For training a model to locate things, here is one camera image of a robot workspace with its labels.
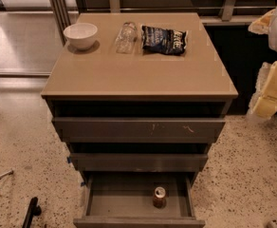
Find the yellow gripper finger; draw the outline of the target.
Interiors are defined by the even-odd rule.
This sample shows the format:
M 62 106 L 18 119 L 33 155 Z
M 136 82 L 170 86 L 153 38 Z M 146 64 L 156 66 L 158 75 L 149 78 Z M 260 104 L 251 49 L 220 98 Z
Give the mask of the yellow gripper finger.
M 262 64 L 255 88 L 251 97 L 251 113 L 270 119 L 277 112 L 277 61 Z
M 255 34 L 271 34 L 273 29 L 271 27 L 274 9 L 268 11 L 257 20 L 253 21 L 248 28 L 249 32 Z

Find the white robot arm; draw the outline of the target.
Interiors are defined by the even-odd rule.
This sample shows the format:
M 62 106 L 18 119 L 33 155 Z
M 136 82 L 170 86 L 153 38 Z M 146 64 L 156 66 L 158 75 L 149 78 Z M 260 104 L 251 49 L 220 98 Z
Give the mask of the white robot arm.
M 249 25 L 249 31 L 268 36 L 268 46 L 277 52 L 277 7 Z M 264 62 L 259 69 L 255 92 L 249 102 L 248 114 L 269 120 L 277 112 L 277 61 Z

